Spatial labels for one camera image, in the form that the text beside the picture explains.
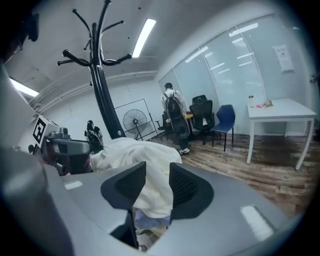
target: industrial fan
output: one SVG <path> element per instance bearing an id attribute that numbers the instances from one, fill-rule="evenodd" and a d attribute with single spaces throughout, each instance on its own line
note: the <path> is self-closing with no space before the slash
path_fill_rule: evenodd
<path id="1" fill-rule="evenodd" d="M 140 136 L 143 141 L 141 133 L 147 126 L 146 115 L 139 109 L 131 109 L 124 114 L 123 126 L 129 133 L 135 134 L 135 140 Z"/>

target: white shirt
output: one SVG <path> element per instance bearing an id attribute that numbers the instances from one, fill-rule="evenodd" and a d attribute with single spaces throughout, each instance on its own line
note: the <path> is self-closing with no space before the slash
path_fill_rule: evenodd
<path id="1" fill-rule="evenodd" d="M 181 107 L 182 107 L 182 110 L 183 111 L 186 111 L 187 110 L 187 106 L 186 106 L 186 103 L 185 103 L 185 98 L 184 96 L 182 95 L 182 93 L 178 90 L 173 90 L 173 89 L 167 89 L 165 92 L 164 92 L 168 97 L 170 96 L 175 96 L 180 104 L 181 104 Z M 163 109 L 166 110 L 166 97 L 162 94 L 161 96 L 161 104 L 163 106 Z"/>

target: standing person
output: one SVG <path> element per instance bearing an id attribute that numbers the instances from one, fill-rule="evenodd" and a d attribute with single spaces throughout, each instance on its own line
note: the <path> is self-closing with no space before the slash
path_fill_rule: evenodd
<path id="1" fill-rule="evenodd" d="M 92 120 L 89 120 L 86 124 L 86 130 L 84 131 L 84 136 L 88 142 L 98 143 L 98 151 L 103 150 L 104 142 L 102 140 L 102 132 L 98 126 L 94 125 Z"/>
<path id="2" fill-rule="evenodd" d="M 182 114 L 184 115 L 185 110 L 187 109 L 187 106 L 186 106 L 185 99 L 184 99 L 182 93 L 178 90 L 174 90 L 174 87 L 173 87 L 172 83 L 170 83 L 170 82 L 167 82 L 164 85 L 164 88 L 165 88 L 165 92 L 161 96 L 161 104 L 163 106 L 164 111 L 165 112 L 167 111 L 167 109 L 166 109 L 167 98 L 174 97 L 174 98 L 178 99 L 179 104 L 180 104 L 180 109 L 182 111 Z M 188 149 L 188 138 L 181 139 L 181 138 L 177 137 L 177 139 L 178 139 L 179 146 L 181 147 L 181 149 L 179 150 L 180 155 L 189 153 L 190 150 Z"/>

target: chair seat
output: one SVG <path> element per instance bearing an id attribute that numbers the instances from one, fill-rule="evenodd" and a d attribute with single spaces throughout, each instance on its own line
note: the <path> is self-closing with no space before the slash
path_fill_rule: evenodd
<path id="1" fill-rule="evenodd" d="M 219 132 L 219 133 L 227 133 L 232 129 L 233 126 L 234 126 L 233 123 L 232 124 L 230 124 L 230 123 L 219 123 L 215 127 L 213 127 L 211 129 L 211 131 Z"/>

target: ceiling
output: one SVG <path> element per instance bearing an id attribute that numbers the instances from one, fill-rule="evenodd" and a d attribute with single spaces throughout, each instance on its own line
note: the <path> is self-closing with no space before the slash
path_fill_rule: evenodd
<path id="1" fill-rule="evenodd" d="M 12 78 L 39 92 L 31 100 L 32 105 L 45 104 L 90 82 L 88 68 L 75 63 L 57 66 L 57 61 L 65 59 L 62 56 L 65 49 L 79 58 L 88 59 L 88 51 L 83 50 L 88 42 L 88 32 L 72 9 L 77 9 L 91 27 L 93 22 L 99 21 L 103 3 L 103 0 L 47 0 L 34 8 L 33 13 L 40 14 L 38 40 L 26 40 L 23 50 L 5 65 Z M 107 9 L 104 26 L 120 20 L 125 23 L 103 35 L 105 58 L 118 59 L 132 53 L 146 19 L 157 22 L 140 57 L 104 67 L 105 76 L 113 77 L 116 82 L 115 78 L 132 73 L 126 78 L 128 82 L 138 79 L 139 73 L 157 71 L 174 49 L 222 6 L 226 6 L 226 1 L 113 0 Z M 150 72 L 143 78 L 153 79 L 154 76 L 155 73 Z"/>

